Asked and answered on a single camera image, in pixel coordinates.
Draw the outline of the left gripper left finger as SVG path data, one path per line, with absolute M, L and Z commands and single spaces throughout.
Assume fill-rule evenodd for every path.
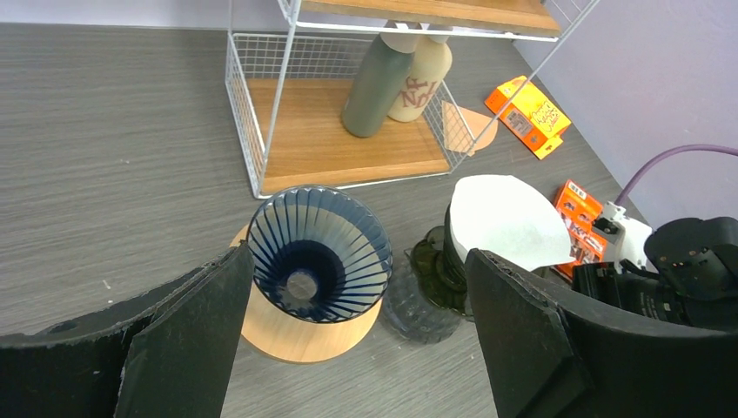
M 220 416 L 253 272 L 232 247 L 131 299 L 4 335 L 2 416 Z

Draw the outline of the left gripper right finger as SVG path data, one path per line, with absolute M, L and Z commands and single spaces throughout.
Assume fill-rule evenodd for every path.
M 488 251 L 465 271 L 498 416 L 736 416 L 736 334 L 609 306 Z

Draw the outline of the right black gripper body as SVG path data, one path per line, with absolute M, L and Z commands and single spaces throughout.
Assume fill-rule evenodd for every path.
M 577 266 L 573 290 L 655 320 L 736 331 L 736 219 L 673 220 L 646 239 L 644 250 L 653 272 L 628 260 Z

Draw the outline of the brown tape roll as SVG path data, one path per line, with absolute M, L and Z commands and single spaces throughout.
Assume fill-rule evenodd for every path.
M 247 232 L 248 228 L 243 228 L 232 243 L 248 248 Z M 253 281 L 241 334 L 261 354 L 278 361 L 294 364 L 328 361 L 346 353 L 367 336 L 378 318 L 381 303 L 382 298 L 375 307 L 353 320 L 311 323 L 277 309 Z

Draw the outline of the white paper coffee filter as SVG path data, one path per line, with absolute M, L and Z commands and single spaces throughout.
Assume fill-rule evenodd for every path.
M 459 179 L 448 214 L 452 253 L 462 262 L 475 248 L 529 272 L 574 260 L 560 214 L 543 194 L 512 175 Z

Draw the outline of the dark green coffee dripper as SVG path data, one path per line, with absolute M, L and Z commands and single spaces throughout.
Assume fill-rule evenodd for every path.
M 433 306 L 474 322 L 464 260 L 452 240 L 450 206 L 444 223 L 429 230 L 410 252 L 420 294 Z

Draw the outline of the blue plastic funnel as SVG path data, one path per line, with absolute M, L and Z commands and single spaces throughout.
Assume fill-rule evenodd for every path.
M 372 210 L 323 185 L 299 185 L 265 200 L 245 242 L 253 281 L 280 311 L 333 324 L 366 314 L 392 277 L 392 246 Z

